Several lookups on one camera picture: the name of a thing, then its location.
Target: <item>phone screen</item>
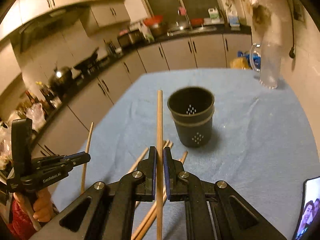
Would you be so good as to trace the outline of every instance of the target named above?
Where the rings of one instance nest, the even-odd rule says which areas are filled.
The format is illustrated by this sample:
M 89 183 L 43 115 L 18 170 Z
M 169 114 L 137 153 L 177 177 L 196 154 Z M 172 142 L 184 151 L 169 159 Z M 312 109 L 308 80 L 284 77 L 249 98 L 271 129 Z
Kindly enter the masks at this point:
M 320 203 L 320 177 L 308 179 L 304 182 L 303 200 L 300 216 L 293 240 L 303 239 L 302 237 L 310 229 L 312 223 L 318 223 Z

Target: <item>glass pitcher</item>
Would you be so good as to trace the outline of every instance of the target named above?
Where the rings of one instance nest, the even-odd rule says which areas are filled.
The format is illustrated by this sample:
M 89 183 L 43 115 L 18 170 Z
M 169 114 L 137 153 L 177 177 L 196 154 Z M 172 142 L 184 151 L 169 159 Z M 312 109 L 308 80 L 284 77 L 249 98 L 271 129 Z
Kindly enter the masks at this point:
M 281 46 L 268 42 L 261 46 L 254 43 L 250 49 L 250 65 L 255 71 L 259 71 L 253 62 L 253 52 L 255 48 L 261 48 L 260 83 L 274 89 L 278 86 L 281 65 Z

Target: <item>hand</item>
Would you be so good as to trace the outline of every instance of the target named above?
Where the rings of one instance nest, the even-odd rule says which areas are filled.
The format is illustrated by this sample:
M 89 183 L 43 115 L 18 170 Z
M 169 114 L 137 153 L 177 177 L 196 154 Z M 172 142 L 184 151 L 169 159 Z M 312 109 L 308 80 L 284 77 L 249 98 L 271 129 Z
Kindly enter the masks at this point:
M 13 193 L 15 200 L 17 201 L 21 210 L 27 214 L 24 206 L 24 197 L 21 193 Z M 44 188 L 37 192 L 38 199 L 33 204 L 33 218 L 37 219 L 39 222 L 49 222 L 53 218 L 53 206 L 51 202 L 51 195 L 47 188 Z

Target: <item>smartphone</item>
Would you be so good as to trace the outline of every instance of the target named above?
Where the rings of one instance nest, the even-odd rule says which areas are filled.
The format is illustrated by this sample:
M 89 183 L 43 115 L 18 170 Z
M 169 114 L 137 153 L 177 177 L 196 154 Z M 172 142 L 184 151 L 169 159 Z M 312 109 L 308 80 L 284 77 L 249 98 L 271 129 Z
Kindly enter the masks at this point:
M 292 240 L 309 239 L 319 228 L 320 220 L 320 176 L 303 183 L 303 198 L 297 228 Z

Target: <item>red sleeve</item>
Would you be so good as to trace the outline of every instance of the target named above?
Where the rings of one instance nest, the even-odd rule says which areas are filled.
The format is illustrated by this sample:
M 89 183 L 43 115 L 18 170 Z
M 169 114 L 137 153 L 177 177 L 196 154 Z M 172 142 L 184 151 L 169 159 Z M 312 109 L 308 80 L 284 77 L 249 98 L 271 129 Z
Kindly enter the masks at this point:
M 12 203 L 12 223 L 8 225 L 8 228 L 14 236 L 20 240 L 28 240 L 36 230 L 33 228 L 32 222 L 27 214 L 25 214 L 18 203 L 13 200 Z

